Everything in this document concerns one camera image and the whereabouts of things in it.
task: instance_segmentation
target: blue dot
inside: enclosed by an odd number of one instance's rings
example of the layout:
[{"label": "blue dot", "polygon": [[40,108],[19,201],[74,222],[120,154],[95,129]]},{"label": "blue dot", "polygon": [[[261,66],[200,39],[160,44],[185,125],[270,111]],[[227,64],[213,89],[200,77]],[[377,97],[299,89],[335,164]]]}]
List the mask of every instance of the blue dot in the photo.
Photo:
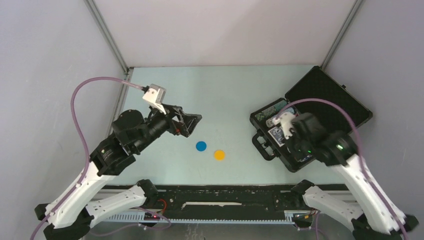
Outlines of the blue dot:
[{"label": "blue dot", "polygon": [[203,152],[204,150],[206,150],[206,142],[204,142],[204,141],[199,141],[199,142],[196,144],[196,149],[197,149],[199,152]]}]

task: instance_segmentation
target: open case lid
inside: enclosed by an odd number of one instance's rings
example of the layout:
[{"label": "open case lid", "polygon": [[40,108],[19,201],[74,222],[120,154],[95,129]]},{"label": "open case lid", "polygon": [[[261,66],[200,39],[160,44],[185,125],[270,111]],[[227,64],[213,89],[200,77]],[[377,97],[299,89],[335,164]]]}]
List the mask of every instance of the open case lid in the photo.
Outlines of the open case lid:
[{"label": "open case lid", "polygon": [[[344,86],[339,85],[319,66],[314,66],[285,94],[285,98],[290,102],[308,98],[333,102],[349,114],[356,127],[366,123],[373,116],[368,108],[351,96]],[[334,131],[350,133],[352,131],[345,117],[332,106],[321,102],[304,102],[296,104],[295,107],[301,113],[315,115],[330,133]]]}]

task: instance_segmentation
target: white wall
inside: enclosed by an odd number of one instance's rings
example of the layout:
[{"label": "white wall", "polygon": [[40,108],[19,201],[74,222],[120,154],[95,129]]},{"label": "white wall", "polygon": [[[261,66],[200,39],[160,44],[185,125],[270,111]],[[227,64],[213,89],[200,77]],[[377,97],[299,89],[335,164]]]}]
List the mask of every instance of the white wall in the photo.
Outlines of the white wall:
[{"label": "white wall", "polygon": [[424,235],[424,1],[365,1],[327,72],[374,112],[359,128],[367,164]]},{"label": "white wall", "polygon": [[[82,0],[0,1],[0,33],[0,239],[24,240],[38,224],[35,206],[54,200],[84,166],[74,88],[124,75]],[[90,149],[106,135],[118,87],[95,82],[77,96]]]},{"label": "white wall", "polygon": [[320,65],[355,0],[97,0],[131,67]]}]

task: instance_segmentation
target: white robotic arm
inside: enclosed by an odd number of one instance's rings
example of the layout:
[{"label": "white robotic arm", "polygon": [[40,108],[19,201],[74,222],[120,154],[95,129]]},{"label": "white robotic arm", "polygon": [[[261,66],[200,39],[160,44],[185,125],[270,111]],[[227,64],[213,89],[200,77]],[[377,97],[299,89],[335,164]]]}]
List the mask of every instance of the white robotic arm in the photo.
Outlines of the white robotic arm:
[{"label": "white robotic arm", "polygon": [[[282,129],[287,149],[295,157],[299,156],[298,159],[302,159],[302,156],[311,154],[318,161],[325,163],[344,180],[360,208],[335,199],[313,183],[304,180],[293,190],[302,195],[307,206],[320,210],[342,223],[353,231],[354,235],[355,230],[363,227],[365,228],[364,231],[375,232],[374,235],[370,235],[370,239],[377,235],[378,238],[375,239],[401,239],[399,225],[382,199],[373,190],[370,185],[370,181],[372,181],[389,202],[397,218],[406,229],[411,230],[418,224],[415,217],[405,215],[389,200],[366,165],[364,166],[368,178],[365,177],[360,166],[361,159],[356,154],[356,145],[347,134],[341,132],[327,133],[316,117],[310,113],[296,117],[290,112],[284,112],[273,122]],[[363,237],[363,235],[360,235],[357,239],[365,239]]]},{"label": "white robotic arm", "polygon": [[[151,205],[157,201],[158,191],[153,183],[146,179],[109,198],[99,201],[91,199],[136,161],[133,154],[139,155],[164,132],[184,137],[191,135],[202,116],[186,114],[180,106],[162,104],[165,92],[164,88],[153,84],[146,88],[143,99],[150,105],[149,116],[143,118],[137,110],[124,111],[112,123],[113,133],[91,153],[82,181],[78,182],[84,171],[55,201],[39,204],[35,208],[39,220],[49,216],[49,226],[44,229],[47,240],[80,239],[104,219],[124,210]],[[65,200],[62,204],[56,207],[63,198]]]}]

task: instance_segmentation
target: yellow dot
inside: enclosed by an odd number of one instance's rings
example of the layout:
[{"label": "yellow dot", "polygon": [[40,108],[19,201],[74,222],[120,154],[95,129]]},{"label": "yellow dot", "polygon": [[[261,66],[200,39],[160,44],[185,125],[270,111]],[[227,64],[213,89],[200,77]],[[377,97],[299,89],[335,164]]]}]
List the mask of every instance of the yellow dot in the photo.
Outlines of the yellow dot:
[{"label": "yellow dot", "polygon": [[217,150],[215,151],[213,156],[215,157],[216,160],[222,161],[225,158],[225,152],[223,150]]}]

